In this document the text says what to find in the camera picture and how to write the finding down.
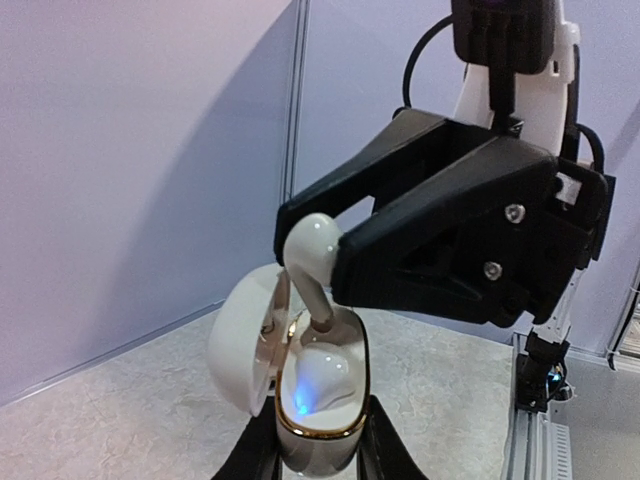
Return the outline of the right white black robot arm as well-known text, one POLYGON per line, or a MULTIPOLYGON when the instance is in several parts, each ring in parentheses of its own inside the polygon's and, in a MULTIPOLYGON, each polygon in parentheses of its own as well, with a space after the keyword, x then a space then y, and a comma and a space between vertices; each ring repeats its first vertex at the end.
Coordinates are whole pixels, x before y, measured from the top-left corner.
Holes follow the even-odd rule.
POLYGON ((506 328, 567 344, 579 274, 601 248, 610 181, 563 156, 579 29, 558 1, 455 1, 467 66, 451 117, 405 104, 277 216, 274 251, 312 326, 347 307, 506 328))

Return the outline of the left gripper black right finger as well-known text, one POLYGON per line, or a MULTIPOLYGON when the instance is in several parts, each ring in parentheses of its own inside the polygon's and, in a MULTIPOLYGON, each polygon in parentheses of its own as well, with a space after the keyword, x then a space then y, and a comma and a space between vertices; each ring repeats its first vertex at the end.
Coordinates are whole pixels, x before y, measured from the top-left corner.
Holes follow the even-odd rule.
POLYGON ((425 480, 391 419, 375 395, 357 451, 357 478, 362 480, 425 480))

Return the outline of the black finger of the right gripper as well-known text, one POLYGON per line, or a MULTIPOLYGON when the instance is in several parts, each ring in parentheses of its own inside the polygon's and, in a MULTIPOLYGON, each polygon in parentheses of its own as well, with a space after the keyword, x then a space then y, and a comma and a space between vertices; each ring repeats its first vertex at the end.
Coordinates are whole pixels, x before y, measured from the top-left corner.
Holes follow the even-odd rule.
POLYGON ((284 244, 303 217, 336 217, 366 196, 377 197, 411 169, 422 181, 493 138, 477 125, 459 123, 416 109, 404 109, 354 157, 294 194, 278 210, 274 254, 284 263, 284 244))

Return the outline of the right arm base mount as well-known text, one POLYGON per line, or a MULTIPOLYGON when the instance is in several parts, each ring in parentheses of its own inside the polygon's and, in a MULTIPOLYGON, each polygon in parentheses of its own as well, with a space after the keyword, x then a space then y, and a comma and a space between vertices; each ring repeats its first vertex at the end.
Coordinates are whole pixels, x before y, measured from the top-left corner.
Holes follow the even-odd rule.
POLYGON ((574 394, 565 362, 570 343, 548 342, 531 331, 523 353, 517 355, 515 405, 529 412, 548 411, 551 401, 568 401, 574 394))

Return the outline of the small white charging case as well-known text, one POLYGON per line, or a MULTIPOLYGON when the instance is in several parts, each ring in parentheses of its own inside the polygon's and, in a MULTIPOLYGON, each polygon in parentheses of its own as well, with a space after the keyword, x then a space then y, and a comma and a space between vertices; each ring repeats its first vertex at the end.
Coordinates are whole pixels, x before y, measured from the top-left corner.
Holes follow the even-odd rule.
POLYGON ((285 270, 273 263, 239 281, 208 339, 206 360, 218 392, 251 419, 274 417, 282 467, 302 478, 327 478, 345 470, 369 413, 366 329, 351 309, 337 306, 334 314, 329 332, 314 330, 285 270), (324 411, 299 415, 293 403, 295 366, 309 348, 344 355, 356 391, 324 411))

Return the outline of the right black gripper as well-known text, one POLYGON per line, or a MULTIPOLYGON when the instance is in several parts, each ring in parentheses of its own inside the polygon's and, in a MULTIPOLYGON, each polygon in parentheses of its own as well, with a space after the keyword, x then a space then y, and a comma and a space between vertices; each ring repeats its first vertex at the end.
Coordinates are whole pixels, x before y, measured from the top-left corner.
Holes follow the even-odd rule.
POLYGON ((561 159, 557 171, 539 148, 488 141, 343 235, 333 299, 501 328, 527 312, 544 324, 599 259, 615 188, 601 169, 561 159))

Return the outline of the white stem earbud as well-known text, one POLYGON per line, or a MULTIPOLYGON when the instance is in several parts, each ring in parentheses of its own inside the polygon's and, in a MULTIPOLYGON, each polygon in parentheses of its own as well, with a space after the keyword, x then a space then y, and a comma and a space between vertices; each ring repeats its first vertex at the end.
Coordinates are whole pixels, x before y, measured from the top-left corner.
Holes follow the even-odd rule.
POLYGON ((312 213, 295 224, 283 248, 284 267, 310 314, 311 325, 321 333, 334 324, 325 288, 331 282, 342 234, 333 218, 312 213))
POLYGON ((298 356, 293 403, 299 415, 310 415, 328 409, 332 404, 356 391, 344 355, 309 348, 298 356))

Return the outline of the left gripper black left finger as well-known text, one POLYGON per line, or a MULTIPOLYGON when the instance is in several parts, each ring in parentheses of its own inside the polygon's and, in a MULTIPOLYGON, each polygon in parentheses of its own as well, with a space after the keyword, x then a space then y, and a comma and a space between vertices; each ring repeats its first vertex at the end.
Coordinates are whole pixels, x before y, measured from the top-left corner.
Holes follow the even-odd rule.
POLYGON ((252 418, 212 480, 281 480, 276 425, 271 414, 252 418))

